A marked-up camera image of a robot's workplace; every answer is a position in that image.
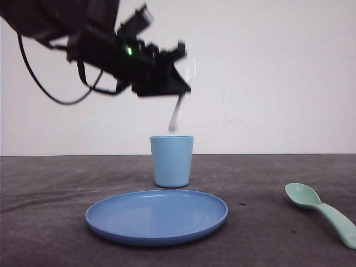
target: green led light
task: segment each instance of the green led light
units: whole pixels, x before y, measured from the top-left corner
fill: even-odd
[[[132,56],[132,48],[131,47],[127,48],[127,53],[129,56]]]

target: black cable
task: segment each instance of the black cable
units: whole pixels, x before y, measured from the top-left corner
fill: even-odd
[[[79,99],[75,100],[75,101],[71,101],[71,102],[64,102],[64,101],[61,101],[61,100],[58,100],[56,99],[55,97],[51,96],[45,88],[43,88],[43,86],[41,85],[41,83],[38,81],[36,75],[33,73],[29,63],[28,63],[28,60],[27,60],[27,57],[26,57],[26,53],[24,51],[24,48],[23,48],[23,43],[22,43],[22,36],[21,34],[17,34],[17,38],[18,38],[18,45],[20,47],[20,51],[21,51],[21,55],[22,55],[22,58],[23,58],[23,61],[24,61],[24,64],[26,65],[27,67],[27,70],[29,72],[29,74],[31,75],[31,77],[33,78],[33,80],[35,81],[35,83],[39,86],[39,88],[42,90],[43,93],[45,93],[50,99],[52,99],[54,102],[56,103],[59,103],[59,104],[62,104],[62,105],[74,105],[76,103],[79,103],[80,101],[82,101],[84,98],[86,98],[92,91],[92,88],[89,88],[89,91],[87,91],[82,97],[80,97]],[[94,86],[96,86],[96,84],[98,83],[99,79],[101,78],[101,75],[102,75],[102,71],[100,72],[99,76],[97,77],[95,83],[94,83]]]
[[[55,44],[55,45],[52,45],[50,44],[49,42],[45,42],[45,41],[41,41],[41,40],[37,40],[37,42],[39,42],[41,45],[53,50],[53,49],[57,49],[57,50],[64,50],[64,51],[68,51],[68,47],[67,46],[63,46],[63,45],[60,45],[60,44]]]
[[[118,95],[120,92],[122,92],[127,86],[129,86],[130,84],[127,82],[121,82],[121,81],[117,81],[116,83],[116,90],[115,91],[110,91],[110,90],[106,90],[106,89],[102,89],[102,88],[97,88],[97,81],[94,83],[94,85],[90,86],[87,83],[87,78],[86,78],[86,74],[85,74],[85,65],[83,63],[83,61],[77,61],[77,68],[78,68],[78,74],[79,74],[79,78],[82,81],[82,83],[87,86],[89,89],[93,90],[94,92],[97,93],[102,93],[105,95]]]

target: blue plate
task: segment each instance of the blue plate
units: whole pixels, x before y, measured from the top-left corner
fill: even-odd
[[[228,206],[220,198],[190,190],[152,190],[117,195],[92,205],[89,227],[103,238],[135,246],[190,242],[215,231]]]

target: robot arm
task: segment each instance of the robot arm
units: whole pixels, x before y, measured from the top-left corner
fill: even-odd
[[[185,45],[179,43],[176,49],[165,51],[154,44],[146,46],[137,38],[152,21],[146,5],[135,10],[135,14],[115,31],[119,1],[1,0],[0,14],[17,31],[21,52],[31,75],[21,35],[34,38],[50,49],[65,50],[68,62],[77,62],[80,79],[90,90],[116,95],[132,85],[138,96],[190,92],[189,85],[174,66],[175,61],[186,55]],[[67,46],[50,44],[63,36],[68,36]],[[89,86],[84,62],[112,74],[117,79],[115,91],[97,88],[96,84]]]

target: dark gray table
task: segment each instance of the dark gray table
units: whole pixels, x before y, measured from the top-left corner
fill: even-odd
[[[222,198],[225,224],[189,244],[134,248],[92,233],[85,211],[156,189],[150,156],[2,157],[1,266],[356,266],[320,214],[289,201],[289,182],[356,222],[356,155],[200,155],[186,188]]]

